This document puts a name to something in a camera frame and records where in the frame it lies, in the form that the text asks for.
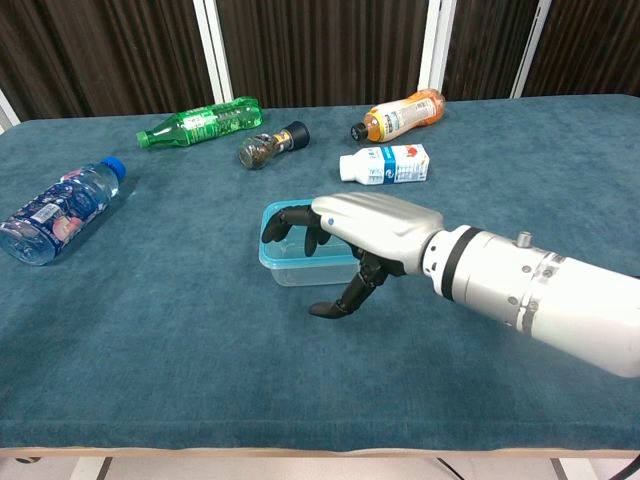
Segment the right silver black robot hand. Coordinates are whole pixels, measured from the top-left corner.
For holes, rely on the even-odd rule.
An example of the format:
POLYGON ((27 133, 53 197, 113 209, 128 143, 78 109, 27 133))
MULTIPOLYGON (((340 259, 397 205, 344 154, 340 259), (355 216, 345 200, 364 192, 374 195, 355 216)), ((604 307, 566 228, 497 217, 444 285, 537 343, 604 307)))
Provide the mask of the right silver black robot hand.
POLYGON ((338 193, 280 209, 266 223, 261 241, 279 242, 294 226, 306 228, 307 257, 335 236, 359 260, 359 272, 339 299, 309 308, 314 316, 339 319, 358 310, 388 276, 421 274, 425 249, 444 229, 444 219, 435 210, 382 193, 338 193))

